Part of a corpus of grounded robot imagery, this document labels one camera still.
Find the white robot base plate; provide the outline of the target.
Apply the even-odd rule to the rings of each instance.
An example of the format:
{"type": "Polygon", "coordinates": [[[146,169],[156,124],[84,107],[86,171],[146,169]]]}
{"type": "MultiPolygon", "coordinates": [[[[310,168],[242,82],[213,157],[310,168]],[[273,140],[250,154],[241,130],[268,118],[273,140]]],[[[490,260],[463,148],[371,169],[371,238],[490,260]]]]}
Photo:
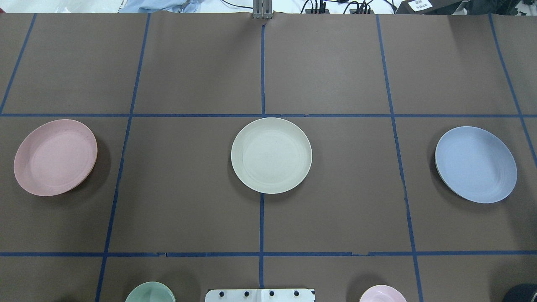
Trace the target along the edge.
{"type": "Polygon", "coordinates": [[[206,302],[315,302],[313,289],[221,289],[210,290],[206,302]]]}

